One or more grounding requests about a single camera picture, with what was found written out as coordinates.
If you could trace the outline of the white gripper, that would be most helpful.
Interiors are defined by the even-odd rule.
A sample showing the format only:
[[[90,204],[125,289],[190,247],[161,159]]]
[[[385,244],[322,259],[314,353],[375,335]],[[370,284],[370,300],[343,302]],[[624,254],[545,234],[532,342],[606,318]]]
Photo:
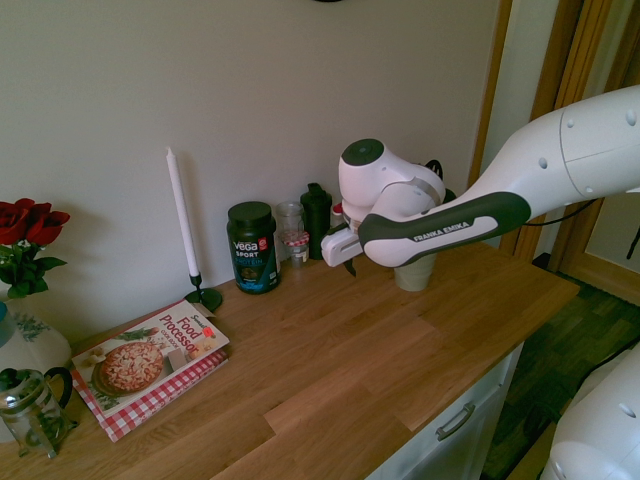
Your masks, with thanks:
[[[321,253],[329,267],[343,264],[350,275],[357,276],[353,258],[362,253],[362,246],[348,224],[340,224],[327,232],[321,240]]]

